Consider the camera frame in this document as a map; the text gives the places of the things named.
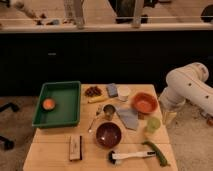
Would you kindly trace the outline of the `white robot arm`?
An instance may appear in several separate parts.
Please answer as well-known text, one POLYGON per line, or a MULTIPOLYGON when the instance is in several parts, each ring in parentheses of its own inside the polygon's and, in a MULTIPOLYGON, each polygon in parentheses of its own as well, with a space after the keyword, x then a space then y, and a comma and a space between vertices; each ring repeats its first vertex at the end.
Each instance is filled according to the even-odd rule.
POLYGON ((202 109, 207 121, 213 121, 213 87, 206 84, 208 68, 199 62, 171 70, 166 75, 167 86, 159 96, 162 122, 168 125, 186 101, 202 109))

